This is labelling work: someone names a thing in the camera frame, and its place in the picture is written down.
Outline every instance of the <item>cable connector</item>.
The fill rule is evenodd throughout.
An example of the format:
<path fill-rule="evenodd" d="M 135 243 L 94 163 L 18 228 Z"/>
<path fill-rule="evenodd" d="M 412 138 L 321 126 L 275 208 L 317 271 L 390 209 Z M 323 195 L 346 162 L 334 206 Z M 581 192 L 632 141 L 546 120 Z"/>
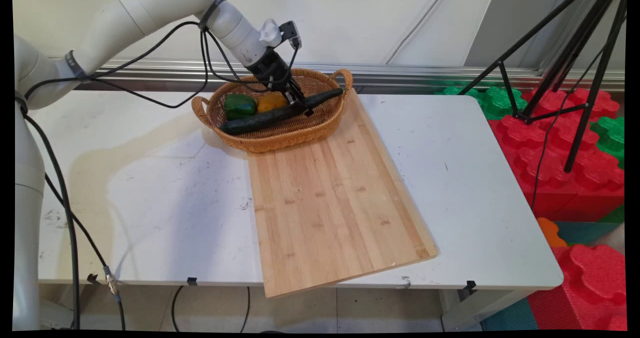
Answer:
<path fill-rule="evenodd" d="M 109 266 L 105 266 L 104 268 L 104 276 L 107 281 L 107 286 L 109 286 L 109 290 L 111 294 L 115 297 L 120 297 L 120 291 L 118 290 L 118 283 L 116 281 L 115 274 L 112 274 L 112 271 L 109 269 Z"/>

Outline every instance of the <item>bamboo cutting board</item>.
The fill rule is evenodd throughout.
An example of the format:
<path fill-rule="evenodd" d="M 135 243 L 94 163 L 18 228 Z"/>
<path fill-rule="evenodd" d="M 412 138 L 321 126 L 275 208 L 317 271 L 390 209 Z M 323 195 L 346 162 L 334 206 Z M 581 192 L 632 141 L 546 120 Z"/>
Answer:
<path fill-rule="evenodd" d="M 249 173 L 268 298 L 437 254 L 354 90 L 333 135 L 249 153 Z"/>

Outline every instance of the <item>black cable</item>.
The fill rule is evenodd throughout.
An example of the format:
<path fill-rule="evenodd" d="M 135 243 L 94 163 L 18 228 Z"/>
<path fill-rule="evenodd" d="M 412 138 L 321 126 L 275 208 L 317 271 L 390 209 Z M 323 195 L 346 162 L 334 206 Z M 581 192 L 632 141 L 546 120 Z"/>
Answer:
<path fill-rule="evenodd" d="M 49 178 L 49 175 L 45 173 L 44 174 L 44 179 L 45 179 L 46 183 L 48 184 L 48 187 L 51 188 L 51 191 L 53 192 L 53 194 L 57 198 L 58 202 L 60 202 L 60 204 L 62 204 L 64 206 L 64 202 L 62 201 L 62 197 L 60 197 L 60 194 L 58 193 L 58 190 L 53 185 L 53 182 L 51 182 L 51 178 Z M 100 253 L 100 250 L 98 249 L 98 246 L 96 246 L 96 243 L 94 242 L 94 239 L 91 237 L 91 234 L 89 234 L 89 231 L 87 231 L 85 226 L 82 224 L 82 222 L 80 222 L 80 220 L 78 219 L 78 217 L 76 217 L 76 215 L 73 213 L 73 211 L 71 212 L 71 217 L 73 218 L 73 221 L 76 224 L 78 224 L 78 227 L 80 227 L 80 230 L 82 231 L 82 233 L 84 233 L 84 236 L 89 241 L 89 244 L 93 248 L 93 251 L 95 252 L 96 256 L 98 256 L 98 259 L 100 260 L 100 263 L 101 263 L 102 267 L 108 267 L 107 263 L 105 262 L 105 259 L 103 258 L 103 255 Z M 118 310 L 119 310 L 119 315 L 120 315 L 120 325 L 122 326 L 122 331 L 126 331 L 126 326 L 125 326 L 125 322 L 124 322 L 124 310 L 122 309 L 122 299 L 121 299 L 119 293 L 118 293 L 118 297 L 116 297 L 116 301 L 118 302 Z"/>
<path fill-rule="evenodd" d="M 211 57 L 209 54 L 209 44 L 208 44 L 208 40 L 205 40 L 205 45 L 206 45 L 206 58 L 208 60 L 208 66 L 209 69 L 211 70 L 211 72 L 215 75 L 215 77 L 222 79 L 223 81 L 227 81 L 227 82 L 233 82 L 233 83 L 242 83 L 247 89 L 252 90 L 254 92 L 258 92 L 258 93 L 263 93 L 263 92 L 268 92 L 269 89 L 267 88 L 266 90 L 256 90 L 254 88 L 251 88 L 247 85 L 247 83 L 262 83 L 263 85 L 269 85 L 272 83 L 282 83 L 284 81 L 287 80 L 287 78 L 281 78 L 281 79 L 277 79 L 276 81 L 242 81 L 242 79 L 240 79 L 240 77 L 238 77 L 238 74 L 236 74 L 236 71 L 234 70 L 233 67 L 231 67 L 231 63 L 229 62 L 229 59 L 226 57 L 227 55 L 225 54 L 225 51 L 222 49 L 222 46 L 220 46 L 220 44 L 218 43 L 218 40 L 216 39 L 216 37 L 213 35 L 213 33 L 211 33 L 210 30 L 206 31 L 206 33 L 211 36 L 211 38 L 213 38 L 213 42 L 215 43 L 215 45 L 217 46 L 217 48 L 220 50 L 220 53 L 222 54 L 222 58 L 224 59 L 224 61 L 227 63 L 226 65 L 229 67 L 229 69 L 231 70 L 231 74 L 233 74 L 234 77 L 236 77 L 235 79 L 229 79 L 229 78 L 225 78 L 222 76 L 218 76 L 215 71 L 213 70 L 213 67 L 211 66 Z M 291 69 L 293 67 L 293 62 L 296 59 L 296 55 L 298 54 L 298 50 L 297 48 L 294 49 L 293 51 L 293 56 L 291 56 L 291 61 L 288 64 L 288 70 L 291 72 Z"/>
<path fill-rule="evenodd" d="M 251 292 L 249 291 L 249 287 L 246 288 L 246 314 L 244 315 L 244 323 L 242 324 L 242 329 L 240 329 L 240 333 L 245 331 L 245 325 L 247 325 L 247 318 L 249 318 L 249 308 L 251 307 Z"/>
<path fill-rule="evenodd" d="M 122 301 L 118 301 L 118 310 L 120 313 L 120 326 L 122 326 L 122 331 L 126 331 L 126 326 L 124 323 L 124 310 L 122 309 Z"/>
<path fill-rule="evenodd" d="M 204 49 L 204 40 L 206 40 L 207 37 L 205 36 L 204 33 L 200 33 L 200 36 L 201 36 L 200 37 L 200 42 L 201 42 L 200 49 L 201 49 L 201 53 L 202 53 L 202 62 L 204 63 L 204 84 L 202 85 L 201 88 L 199 88 L 199 90 L 197 90 L 194 94 L 190 95 L 189 97 L 187 97 L 184 101 L 180 102 L 179 104 L 175 104 L 174 106 L 171 106 L 170 104 L 166 104 L 166 103 L 162 103 L 160 101 L 156 101 L 155 99 L 152 99 L 151 97 L 146 97 L 146 95 L 139 94 L 139 93 L 137 93 L 137 92 L 135 92 L 133 90 L 129 90 L 128 88 L 122 87 L 120 85 L 117 85 L 117 84 L 109 82 L 109 81 L 105 81 L 105 80 L 100 79 L 100 78 L 92 78 L 91 81 L 100 82 L 100 83 L 103 83 L 105 85 L 112 86 L 114 88 L 118 88 L 119 90 L 123 90 L 123 91 L 128 92 L 128 93 L 130 93 L 132 95 L 137 95 L 137 97 L 140 97 L 142 99 L 146 99 L 147 101 L 151 101 L 151 102 L 153 102 L 155 104 L 159 104 L 160 106 L 164 106 L 166 108 L 178 108 L 178 107 L 182 106 L 183 104 L 187 103 L 190 99 L 194 98 L 195 95 L 201 93 L 202 90 L 204 90 L 204 88 L 206 88 L 206 86 L 207 86 L 206 84 L 209 82 L 209 78 L 208 78 L 209 77 L 209 73 L 207 71 L 207 64 L 206 64 L 207 61 L 205 59 L 205 49 Z"/>
<path fill-rule="evenodd" d="M 60 204 L 62 204 L 64 206 L 65 205 L 64 201 L 62 200 L 62 197 L 60 197 L 60 194 L 58 193 L 58 190 L 53 185 L 53 182 L 51 182 L 51 179 L 49 178 L 49 175 L 45 173 L 44 174 L 44 179 L 45 179 L 46 183 L 48 184 L 48 187 L 51 188 L 51 191 L 53 192 L 53 194 L 57 198 L 58 202 L 60 202 Z M 78 218 L 76 217 L 76 215 L 73 212 L 71 212 L 71 217 L 73 218 L 73 221 L 76 224 L 78 224 L 78 227 L 80 227 L 80 230 L 82 231 L 82 233 L 84 233 L 84 236 L 86 236 L 87 240 L 89 241 L 89 244 L 93 248 L 93 251 L 95 252 L 96 256 L 98 256 L 98 259 L 100 260 L 101 265 L 103 267 L 105 267 L 107 265 L 107 263 L 105 262 L 105 259 L 103 258 L 103 255 L 100 253 L 100 250 L 98 250 L 98 247 L 96 246 L 96 243 L 94 242 L 94 239 L 91 238 L 91 235 L 89 234 L 89 231 L 87 231 L 85 226 L 80 222 L 80 220 L 78 220 Z"/>
<path fill-rule="evenodd" d="M 145 58 L 147 55 L 149 55 L 151 52 L 155 51 L 155 49 L 157 49 L 158 47 L 160 47 L 160 45 L 162 45 L 167 38 L 171 37 L 171 35 L 173 35 L 176 31 L 178 31 L 179 28 L 183 27 L 183 26 L 187 26 L 190 24 L 194 24 L 194 25 L 198 25 L 198 22 L 193 22 L 193 21 L 187 21 L 187 22 L 182 22 L 178 25 L 176 25 L 176 27 L 174 27 L 171 31 L 169 31 L 169 33 L 167 33 L 162 40 L 160 40 L 157 44 L 155 44 L 153 47 L 151 47 L 150 49 L 148 49 L 146 52 L 144 52 L 143 54 L 140 54 L 140 56 L 126 62 L 123 63 L 122 65 L 119 65 L 118 67 L 112 68 L 110 70 L 107 70 L 106 72 L 102 72 L 102 73 L 94 73 L 91 76 L 89 76 L 89 79 L 92 78 L 100 78 L 103 77 L 107 74 L 112 74 L 114 72 L 116 72 L 117 70 L 121 70 L 124 67 L 127 67 L 128 65 L 131 65 L 131 63 L 135 63 L 139 60 L 141 60 L 142 58 Z M 69 81 L 76 81 L 80 78 L 78 77 L 68 77 L 68 78 L 56 78 L 56 79 L 45 79 L 44 81 L 41 81 L 39 83 L 36 83 L 34 86 L 32 86 L 31 88 L 29 88 L 29 90 L 27 91 L 27 93 L 24 95 L 25 99 L 29 99 L 30 95 L 32 95 L 32 93 L 37 90 L 38 88 L 40 88 L 41 86 L 44 86 L 48 83 L 55 83 L 55 82 L 69 82 Z"/>
<path fill-rule="evenodd" d="M 176 324 L 176 299 L 178 298 L 178 293 L 183 290 L 183 287 L 178 287 L 178 290 L 173 295 L 173 302 L 171 303 L 171 321 L 173 322 L 173 329 L 176 332 L 180 332 L 178 329 L 178 324 Z M 244 315 L 244 322 L 242 323 L 242 328 L 240 329 L 240 333 L 245 331 L 245 326 L 247 325 L 247 319 L 249 318 L 249 308 L 251 308 L 251 291 L 249 287 L 246 288 L 246 314 Z"/>
<path fill-rule="evenodd" d="M 69 228 L 69 238 L 71 239 L 71 273 L 73 275 L 73 329 L 80 329 L 80 279 L 78 277 L 78 242 L 76 241 L 76 229 L 74 227 L 73 213 L 71 213 L 71 206 L 69 204 L 69 195 L 67 193 L 67 186 L 65 184 L 65 178 L 62 175 L 62 169 L 58 164 L 58 160 L 53 152 L 51 143 L 42 131 L 41 127 L 31 117 L 24 115 L 24 118 L 38 131 L 38 134 L 42 138 L 42 142 L 46 147 L 48 156 L 51 159 L 51 164 L 57 175 L 57 180 L 60 183 L 60 192 L 62 192 L 62 202 L 64 206 L 64 213 L 66 214 L 66 225 Z"/>
<path fill-rule="evenodd" d="M 178 29 L 190 25 L 190 24 L 194 24 L 196 26 L 198 26 L 198 22 L 194 22 L 194 21 L 186 21 L 186 22 L 182 22 L 177 24 L 174 28 L 172 28 L 171 31 L 169 31 L 169 33 L 167 33 L 162 40 L 158 41 L 157 44 L 153 45 L 153 47 L 151 47 L 150 49 L 146 50 L 146 52 L 144 52 L 143 54 L 140 54 L 140 56 L 132 59 L 131 61 L 128 61 L 127 63 L 123 63 L 122 65 L 119 65 L 118 67 L 112 68 L 106 72 L 102 72 L 102 73 L 94 73 L 91 75 L 91 78 L 100 78 L 103 76 L 106 76 L 108 74 L 112 74 L 114 72 L 116 72 L 117 70 L 121 70 L 124 67 L 127 67 L 128 65 L 131 65 L 131 63 L 136 63 L 137 61 L 140 61 L 141 59 L 145 58 L 147 55 L 149 55 L 151 52 L 155 51 L 155 49 L 157 49 L 158 47 L 160 47 L 160 45 L 162 45 L 167 38 L 171 37 L 171 35 L 173 35 L 176 31 L 178 31 Z"/>
<path fill-rule="evenodd" d="M 624 22 L 627 19 L 627 16 L 625 15 L 622 20 L 620 21 L 620 24 L 622 24 L 622 22 Z M 578 87 L 578 84 L 583 80 L 583 78 L 586 76 L 586 74 L 589 72 L 589 70 L 591 69 L 591 67 L 594 65 L 594 63 L 598 60 L 599 56 L 602 54 L 602 52 L 604 51 L 604 49 L 606 48 L 606 46 L 608 44 L 615 44 L 615 40 L 609 42 L 607 41 L 604 46 L 602 46 L 602 48 L 599 50 L 598 54 L 596 54 L 596 56 L 593 58 L 593 60 L 591 61 L 591 63 L 589 63 L 589 66 L 587 67 L 587 69 L 584 71 L 584 73 L 582 74 L 582 76 L 580 76 L 580 78 L 578 79 L 578 81 L 576 81 L 576 83 L 573 85 L 573 87 L 571 88 L 571 90 L 569 92 L 567 92 L 564 95 L 564 99 L 562 99 L 562 103 L 560 104 L 560 108 L 558 109 L 558 112 L 555 114 L 553 122 L 551 122 L 551 124 L 549 125 L 549 128 L 546 129 L 546 134 L 544 134 L 544 143 L 542 144 L 542 153 L 540 154 L 540 161 L 538 161 L 537 163 L 537 171 L 535 172 L 535 185 L 533 187 L 533 198 L 531 200 L 531 211 L 533 211 L 533 207 L 536 204 L 536 194 L 538 192 L 538 177 L 540 176 L 540 167 L 542 166 L 542 159 L 545 156 L 545 150 L 547 149 L 547 138 L 549 138 L 549 132 L 551 132 L 551 129 L 553 128 L 553 125 L 556 124 L 556 121 L 558 120 L 558 117 L 560 117 L 560 111 L 562 111 L 562 108 L 565 104 L 565 102 L 567 101 L 567 98 L 569 97 L 569 95 L 571 95 L 576 88 Z"/>
<path fill-rule="evenodd" d="M 171 320 L 173 321 L 173 328 L 176 332 L 180 332 L 178 325 L 176 324 L 176 298 L 178 298 L 178 293 L 183 290 L 183 287 L 185 286 L 178 287 L 178 290 L 173 295 L 173 303 L 171 303 Z"/>

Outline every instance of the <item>orange foam piece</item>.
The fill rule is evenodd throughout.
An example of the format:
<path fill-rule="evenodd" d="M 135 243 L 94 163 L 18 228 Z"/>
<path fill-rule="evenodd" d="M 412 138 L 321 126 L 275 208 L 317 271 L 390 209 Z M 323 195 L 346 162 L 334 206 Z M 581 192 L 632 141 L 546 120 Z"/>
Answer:
<path fill-rule="evenodd" d="M 558 225 L 554 224 L 550 220 L 540 217 L 537 218 L 537 224 L 542 229 L 542 233 L 544 234 L 544 238 L 546 238 L 546 242 L 549 244 L 549 247 L 568 247 L 567 243 L 560 237 L 558 237 Z"/>

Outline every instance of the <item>basket handle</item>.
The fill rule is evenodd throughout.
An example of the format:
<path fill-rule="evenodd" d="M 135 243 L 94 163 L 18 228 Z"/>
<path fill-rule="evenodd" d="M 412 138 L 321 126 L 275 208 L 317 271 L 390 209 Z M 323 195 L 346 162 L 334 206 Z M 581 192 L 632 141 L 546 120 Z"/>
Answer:
<path fill-rule="evenodd" d="M 344 97 L 348 97 L 349 93 L 352 90 L 352 86 L 354 83 L 354 78 L 352 76 L 352 73 L 350 72 L 350 70 L 348 69 L 339 69 L 336 72 L 334 72 L 330 77 L 331 79 L 336 79 L 336 76 L 341 75 L 342 77 L 344 77 Z"/>
<path fill-rule="evenodd" d="M 202 107 L 202 103 L 204 102 L 204 104 L 208 105 L 209 104 L 209 100 L 206 99 L 205 97 L 200 97 L 199 95 L 197 95 L 196 97 L 194 97 L 191 100 L 191 108 L 193 109 L 194 113 L 196 114 L 196 116 L 198 117 L 198 119 L 208 128 L 213 129 L 213 125 L 211 124 L 211 121 L 208 119 L 209 117 L 207 116 L 207 113 L 205 112 L 204 108 Z"/>

